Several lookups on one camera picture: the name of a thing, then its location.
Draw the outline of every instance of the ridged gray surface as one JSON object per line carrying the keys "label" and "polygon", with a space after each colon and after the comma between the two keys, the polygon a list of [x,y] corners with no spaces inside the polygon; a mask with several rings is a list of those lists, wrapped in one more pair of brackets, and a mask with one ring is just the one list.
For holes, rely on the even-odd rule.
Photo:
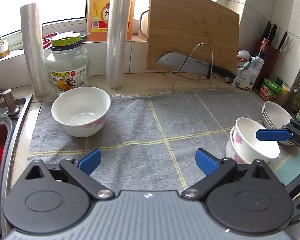
{"label": "ridged gray surface", "polygon": [[186,201],[176,191],[122,191],[114,200],[98,202],[86,219],[51,236],[13,231],[8,240],[288,240],[286,233],[249,237],[227,232],[200,202]]}

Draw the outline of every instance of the metal bolt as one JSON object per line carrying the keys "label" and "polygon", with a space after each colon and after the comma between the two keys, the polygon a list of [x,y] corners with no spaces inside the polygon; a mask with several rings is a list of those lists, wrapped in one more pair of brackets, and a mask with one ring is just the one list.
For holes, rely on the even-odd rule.
{"label": "metal bolt", "polygon": [[197,190],[195,188],[188,188],[185,191],[185,195],[187,197],[197,197],[197,196],[199,196],[199,190]]}
{"label": "metal bolt", "polygon": [[112,191],[109,189],[102,189],[97,192],[99,198],[109,198],[112,196]]}

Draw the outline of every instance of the sink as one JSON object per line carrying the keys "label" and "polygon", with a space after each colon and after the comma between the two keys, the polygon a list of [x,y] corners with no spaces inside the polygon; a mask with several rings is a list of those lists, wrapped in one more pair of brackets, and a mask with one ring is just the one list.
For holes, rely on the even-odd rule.
{"label": "sink", "polygon": [[20,111],[13,117],[8,117],[8,108],[5,102],[0,102],[0,127],[4,126],[7,131],[0,165],[0,237],[1,235],[7,235],[10,230],[9,225],[3,216],[1,206],[3,200],[11,189],[11,176],[15,151],[19,141],[22,125],[32,99],[32,95],[16,97],[15,103],[20,107]]}

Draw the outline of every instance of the plastic bag roll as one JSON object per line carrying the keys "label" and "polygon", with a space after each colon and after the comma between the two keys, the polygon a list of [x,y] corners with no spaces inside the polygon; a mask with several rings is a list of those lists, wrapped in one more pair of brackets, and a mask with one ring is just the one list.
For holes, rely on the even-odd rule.
{"label": "plastic bag roll", "polygon": [[43,96],[49,93],[50,85],[44,63],[38,4],[30,3],[21,6],[20,16],[22,44],[31,84],[34,94]]}
{"label": "plastic bag roll", "polygon": [[123,83],[130,1],[110,0],[106,61],[107,85],[110,88],[119,88]]}

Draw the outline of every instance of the cutting board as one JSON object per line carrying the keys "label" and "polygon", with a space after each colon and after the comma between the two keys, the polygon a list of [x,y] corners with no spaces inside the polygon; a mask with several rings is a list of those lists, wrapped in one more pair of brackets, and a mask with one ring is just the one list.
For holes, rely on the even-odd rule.
{"label": "cutting board", "polygon": [[[213,64],[235,73],[239,44],[239,15],[211,0],[150,0],[147,70],[166,53],[189,55],[199,43],[213,49]],[[200,46],[192,57],[211,63],[211,52]]]}

